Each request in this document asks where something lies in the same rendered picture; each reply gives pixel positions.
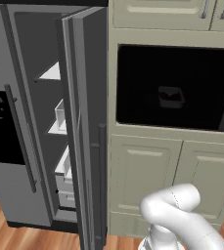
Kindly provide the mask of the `grey tupperware with meal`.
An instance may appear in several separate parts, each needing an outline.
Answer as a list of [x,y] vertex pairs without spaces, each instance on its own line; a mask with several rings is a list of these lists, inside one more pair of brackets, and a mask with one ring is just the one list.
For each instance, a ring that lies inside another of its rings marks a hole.
[[178,87],[160,86],[158,88],[159,105],[164,108],[182,108],[185,102],[183,92]]

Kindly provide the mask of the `grey plain fridge door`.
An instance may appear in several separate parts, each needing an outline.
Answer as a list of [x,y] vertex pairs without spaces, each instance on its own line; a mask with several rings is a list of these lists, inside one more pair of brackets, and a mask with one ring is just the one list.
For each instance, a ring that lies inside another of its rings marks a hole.
[[80,250],[102,250],[99,124],[106,124],[108,9],[55,20]]

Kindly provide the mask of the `cream cabinet frame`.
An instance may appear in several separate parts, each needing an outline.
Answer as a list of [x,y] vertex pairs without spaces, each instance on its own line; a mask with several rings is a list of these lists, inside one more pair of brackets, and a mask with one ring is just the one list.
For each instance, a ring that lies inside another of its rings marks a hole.
[[224,31],[168,30],[146,28],[116,28],[113,26],[112,0],[109,0],[109,96],[108,96],[108,181],[109,181],[109,231],[130,237],[143,237],[148,223],[138,214],[119,213],[111,210],[112,136],[142,137],[168,140],[224,144],[224,132],[159,127],[150,125],[121,124],[116,121],[117,54],[121,45],[174,46],[224,49]]

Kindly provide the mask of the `cream panelled cupboard door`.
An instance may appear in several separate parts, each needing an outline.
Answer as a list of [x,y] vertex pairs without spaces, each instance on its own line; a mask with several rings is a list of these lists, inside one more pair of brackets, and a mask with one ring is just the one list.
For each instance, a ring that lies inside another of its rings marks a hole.
[[181,140],[112,136],[111,210],[138,214],[141,199],[172,185]]
[[174,185],[184,183],[200,192],[201,203],[194,212],[219,229],[224,223],[224,144],[185,141]]

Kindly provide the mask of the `grey fridge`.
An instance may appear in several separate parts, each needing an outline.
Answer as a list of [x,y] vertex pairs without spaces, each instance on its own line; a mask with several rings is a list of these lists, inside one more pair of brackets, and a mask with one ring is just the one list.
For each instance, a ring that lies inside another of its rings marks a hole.
[[55,20],[89,7],[7,6],[27,75],[25,86],[31,97],[34,133],[53,216],[48,229],[79,233],[76,206],[60,205],[54,174],[68,146],[67,130],[60,131],[56,124],[55,107],[64,98]]

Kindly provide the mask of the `wide cream cupboard door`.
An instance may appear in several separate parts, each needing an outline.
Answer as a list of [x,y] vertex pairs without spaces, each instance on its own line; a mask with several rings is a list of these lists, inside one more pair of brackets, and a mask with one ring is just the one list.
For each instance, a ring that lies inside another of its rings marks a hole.
[[205,19],[200,15],[205,0],[112,0],[113,26],[174,30],[208,30],[215,0],[209,0]]

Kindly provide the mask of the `white fridge drawer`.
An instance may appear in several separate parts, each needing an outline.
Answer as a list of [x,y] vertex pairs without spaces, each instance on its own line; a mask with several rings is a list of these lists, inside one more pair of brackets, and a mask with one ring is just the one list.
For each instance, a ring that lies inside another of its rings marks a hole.
[[60,205],[62,207],[74,208],[75,199],[68,146],[66,146],[66,149],[61,156],[54,174],[60,199]]

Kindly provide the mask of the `black microwave oven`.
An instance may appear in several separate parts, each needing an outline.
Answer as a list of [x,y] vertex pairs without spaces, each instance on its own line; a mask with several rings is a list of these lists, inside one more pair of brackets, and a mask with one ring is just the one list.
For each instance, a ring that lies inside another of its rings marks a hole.
[[[160,86],[180,88],[185,98],[183,107],[161,107]],[[117,122],[220,132],[223,113],[224,49],[118,47]]]

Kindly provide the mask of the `clear container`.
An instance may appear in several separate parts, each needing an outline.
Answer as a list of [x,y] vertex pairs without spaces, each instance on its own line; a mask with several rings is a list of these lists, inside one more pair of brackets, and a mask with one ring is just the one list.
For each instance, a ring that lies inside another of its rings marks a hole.
[[64,101],[60,100],[58,105],[55,107],[56,114],[56,124],[60,131],[65,131],[67,129],[66,118],[65,118],[65,107]]

